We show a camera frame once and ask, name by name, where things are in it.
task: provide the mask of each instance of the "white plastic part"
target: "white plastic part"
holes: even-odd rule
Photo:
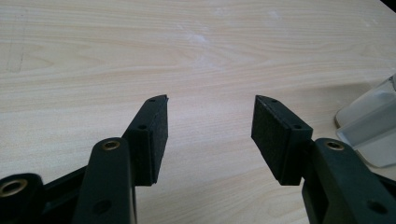
[[[396,164],[396,75],[335,116],[341,141],[376,167]]]

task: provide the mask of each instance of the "black plastic part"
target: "black plastic part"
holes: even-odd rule
[[[44,206],[39,175],[11,175],[0,180],[0,223],[36,223]]]
[[[256,96],[251,137],[280,185],[300,185],[312,128],[279,101]]]
[[[318,202],[315,197],[308,199],[303,194],[305,205],[326,211],[323,215],[307,209],[311,223],[396,223],[396,202],[351,147],[321,138],[315,142],[310,160],[328,201],[325,207],[326,202]],[[321,191],[309,190],[311,195]]]
[[[122,138],[93,147],[72,223],[136,223],[129,150]]]
[[[84,166],[44,186],[46,204],[39,223],[67,224],[72,221],[85,169]]]
[[[148,99],[122,135],[131,146],[137,186],[157,183],[168,138],[167,102],[166,95]]]

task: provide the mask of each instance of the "light wood tabletop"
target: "light wood tabletop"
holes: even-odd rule
[[[379,0],[2,0],[0,178],[86,165],[167,94],[139,223],[308,223],[301,187],[279,186],[250,138],[255,95],[336,138],[335,113],[394,73],[396,14]]]

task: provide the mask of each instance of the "mounting hole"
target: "mounting hole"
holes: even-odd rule
[[[93,206],[92,212],[96,215],[102,215],[103,213],[107,212],[110,208],[111,208],[111,201],[102,200]]]
[[[326,142],[326,146],[332,150],[344,150],[344,146],[336,142]]]
[[[388,212],[388,209],[384,205],[373,200],[367,201],[367,207],[378,214],[386,214]]]
[[[120,142],[117,141],[108,141],[102,144],[102,149],[104,150],[113,150],[120,146]]]
[[[0,188],[0,198],[6,198],[22,191],[27,186],[27,180],[15,179],[3,184]]]

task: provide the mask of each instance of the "wooden table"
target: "wooden table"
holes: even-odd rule
[[[0,178],[86,165],[166,93],[140,223],[307,223],[301,188],[280,187],[250,139],[254,96],[335,138],[335,113],[394,73],[396,14],[377,0],[3,0]]]

